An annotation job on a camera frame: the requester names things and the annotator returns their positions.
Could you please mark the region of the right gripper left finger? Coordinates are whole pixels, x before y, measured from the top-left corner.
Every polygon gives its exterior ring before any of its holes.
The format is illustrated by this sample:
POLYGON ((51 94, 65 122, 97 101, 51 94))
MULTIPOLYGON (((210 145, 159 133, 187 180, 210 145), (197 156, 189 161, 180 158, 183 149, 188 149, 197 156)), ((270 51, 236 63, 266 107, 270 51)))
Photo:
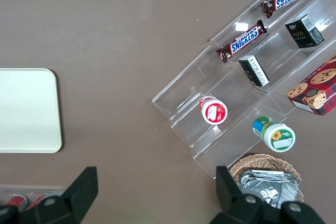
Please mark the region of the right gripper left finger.
POLYGON ((42 199, 29 210, 1 205, 1 223, 81 223, 97 195, 97 168, 86 167, 60 196, 42 199))

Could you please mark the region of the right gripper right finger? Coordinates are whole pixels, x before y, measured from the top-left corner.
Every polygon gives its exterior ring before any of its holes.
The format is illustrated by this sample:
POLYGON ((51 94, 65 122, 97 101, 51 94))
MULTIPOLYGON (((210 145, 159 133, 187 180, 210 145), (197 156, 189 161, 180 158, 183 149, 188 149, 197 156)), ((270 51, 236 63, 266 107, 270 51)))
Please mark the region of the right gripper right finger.
POLYGON ((257 196, 243 194, 226 166, 216 167, 216 194, 223 211, 211 223, 324 223, 305 203, 287 201, 277 209, 257 196))

